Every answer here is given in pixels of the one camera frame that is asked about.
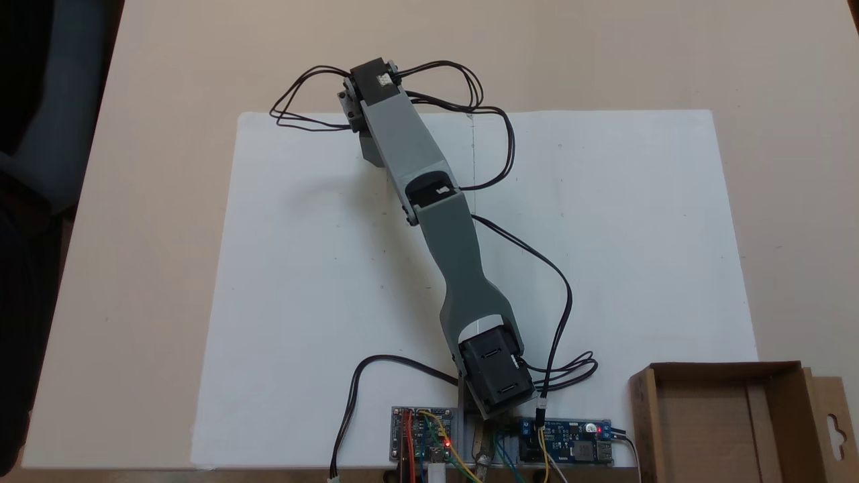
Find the grey pivoting gripper jaw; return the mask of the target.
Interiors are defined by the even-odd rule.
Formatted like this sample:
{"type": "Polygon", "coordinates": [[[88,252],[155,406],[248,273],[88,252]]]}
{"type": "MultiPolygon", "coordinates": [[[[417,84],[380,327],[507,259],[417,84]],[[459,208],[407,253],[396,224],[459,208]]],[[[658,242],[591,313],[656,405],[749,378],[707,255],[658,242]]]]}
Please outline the grey pivoting gripper jaw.
{"type": "Polygon", "coordinates": [[[365,161],[370,162],[374,167],[386,168],[375,138],[368,129],[360,131],[360,144],[365,161]]]}

